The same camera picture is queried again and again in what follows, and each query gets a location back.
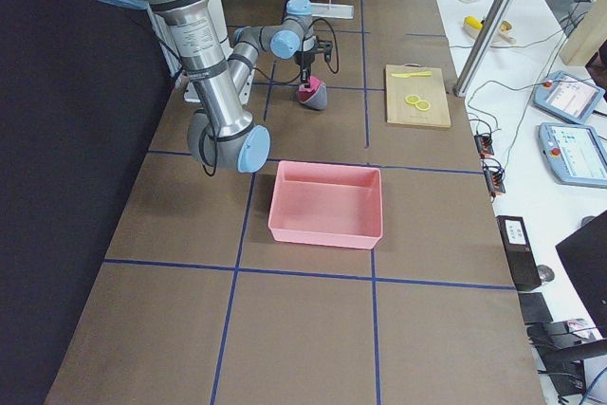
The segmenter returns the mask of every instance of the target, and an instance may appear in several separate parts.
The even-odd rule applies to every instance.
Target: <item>wooden cutting board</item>
[[[431,76],[396,78],[392,74],[430,71]],[[428,111],[419,111],[405,102],[409,95],[429,101]],[[430,128],[450,128],[451,116],[440,68],[386,65],[386,108],[388,123]]]

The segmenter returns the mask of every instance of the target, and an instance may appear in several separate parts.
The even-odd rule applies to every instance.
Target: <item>black wall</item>
[[[121,9],[0,0],[0,17],[0,404],[36,405],[156,128],[168,70]]]

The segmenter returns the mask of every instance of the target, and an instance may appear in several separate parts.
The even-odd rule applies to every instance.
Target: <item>white label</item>
[[[516,244],[524,246],[526,241],[524,240],[523,225],[521,222],[516,220],[506,220],[506,232],[508,234],[508,242],[510,244]]]
[[[183,57],[200,55],[215,44],[212,38],[212,25],[207,18],[183,26],[173,26],[171,32],[179,54]]]

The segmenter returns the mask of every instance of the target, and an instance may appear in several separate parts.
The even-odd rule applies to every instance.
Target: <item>white table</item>
[[[450,46],[472,46],[473,39],[463,29],[464,17],[471,15],[482,19],[487,15],[493,0],[467,4],[458,0],[437,2]],[[517,40],[517,46],[546,39],[561,30],[559,21],[543,0],[514,0],[504,19],[513,26],[511,36]],[[547,72],[549,62],[552,62],[550,56],[554,56],[562,40],[563,34],[557,33],[545,42],[529,47],[492,48],[470,85],[466,102],[489,112],[499,121],[500,130],[493,134],[493,147],[495,157],[503,165],[506,165],[507,150],[523,117],[507,161],[506,194],[496,198],[493,209],[496,215],[523,217],[536,263],[550,266],[554,270],[556,279],[536,290],[543,293],[554,321],[571,318],[591,321],[561,265],[555,246],[579,228],[584,216],[598,215],[607,210],[607,189],[565,186],[555,180],[538,145],[537,125],[559,120],[528,104],[531,88],[511,91],[496,83],[488,83],[475,94],[476,89],[489,80],[517,88],[535,83],[541,74]],[[507,46],[503,41],[496,42],[495,45]],[[458,74],[469,53],[470,48],[451,48]],[[588,78],[584,67],[566,66],[557,57],[551,71],[560,69]],[[597,110],[607,112],[605,101],[598,105]],[[495,128],[495,120],[490,116],[477,114]],[[606,119],[592,116],[588,123],[595,126],[600,135],[607,137]],[[487,129],[480,125],[479,130],[484,132]],[[551,388],[550,380],[543,378],[543,386],[547,402],[556,403],[556,393]]]

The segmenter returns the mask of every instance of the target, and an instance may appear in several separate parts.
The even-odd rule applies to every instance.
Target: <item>pink plastic container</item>
[[[277,241],[372,249],[383,234],[379,169],[281,161],[268,226]]]

